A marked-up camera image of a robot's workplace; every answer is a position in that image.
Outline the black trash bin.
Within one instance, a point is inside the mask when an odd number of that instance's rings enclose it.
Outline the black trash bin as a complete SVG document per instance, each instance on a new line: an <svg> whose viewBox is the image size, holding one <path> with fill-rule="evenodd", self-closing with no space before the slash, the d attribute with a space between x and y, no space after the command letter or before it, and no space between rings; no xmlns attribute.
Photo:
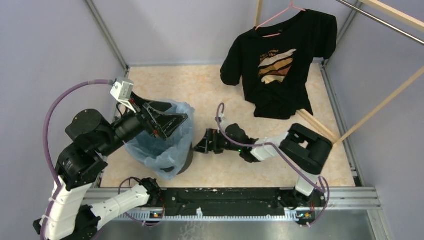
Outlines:
<svg viewBox="0 0 424 240"><path fill-rule="evenodd" d="M181 175L186 172L191 166L194 159L194 146L191 143L184 160L176 160L175 157L166 155L165 165L159 168L159 173L166 175Z"/></svg>

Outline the blue plastic trash bag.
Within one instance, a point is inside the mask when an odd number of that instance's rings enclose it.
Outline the blue plastic trash bag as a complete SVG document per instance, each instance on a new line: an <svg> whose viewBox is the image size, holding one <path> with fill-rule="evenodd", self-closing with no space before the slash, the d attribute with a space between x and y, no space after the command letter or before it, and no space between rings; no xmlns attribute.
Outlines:
<svg viewBox="0 0 424 240"><path fill-rule="evenodd" d="M184 160L190 144L195 136L195 109L187 102L167 100L172 104L168 113L187 114L188 119L167 140L153 138L147 132L142 132L124 145L125 150L138 163L143 164L165 180L172 180L176 175L159 173L159 168L166 164L167 155L178 160Z"/></svg>

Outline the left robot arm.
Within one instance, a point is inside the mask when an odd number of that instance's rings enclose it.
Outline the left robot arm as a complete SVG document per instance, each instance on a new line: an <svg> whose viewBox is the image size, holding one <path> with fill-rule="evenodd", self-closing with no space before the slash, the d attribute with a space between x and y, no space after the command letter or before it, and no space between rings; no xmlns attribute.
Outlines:
<svg viewBox="0 0 424 240"><path fill-rule="evenodd" d="M152 101L134 93L119 98L126 112L109 123L97 110L81 111L67 127L72 143L59 155L53 170L58 179L45 215L33 223L43 240L90 240L108 222L136 207L154 207L161 189L143 178L130 190L93 205L83 204L87 191L107 167L107 157L141 133L169 139L189 118L171 113L169 102Z"/></svg>

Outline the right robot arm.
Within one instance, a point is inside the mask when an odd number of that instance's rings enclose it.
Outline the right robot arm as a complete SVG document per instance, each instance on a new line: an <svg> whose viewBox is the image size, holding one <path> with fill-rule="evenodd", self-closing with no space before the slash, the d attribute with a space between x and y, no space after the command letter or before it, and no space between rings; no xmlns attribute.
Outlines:
<svg viewBox="0 0 424 240"><path fill-rule="evenodd" d="M299 174L292 191L278 197L282 206L290 210L328 204L328 182L321 176L333 144L324 136L299 124L293 124L287 132L270 138L252 138L236 123L219 129L208 128L194 151L222 154L238 152L248 163L282 157Z"/></svg>

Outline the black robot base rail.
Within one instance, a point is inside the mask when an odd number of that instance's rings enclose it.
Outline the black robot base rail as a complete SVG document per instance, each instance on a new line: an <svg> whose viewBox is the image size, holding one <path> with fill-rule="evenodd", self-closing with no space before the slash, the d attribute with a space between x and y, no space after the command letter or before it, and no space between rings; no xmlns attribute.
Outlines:
<svg viewBox="0 0 424 240"><path fill-rule="evenodd" d="M273 217L320 208L322 196L316 190L306 197L287 187L166 188L144 207L164 210L166 217L195 216L198 209L205 217Z"/></svg>

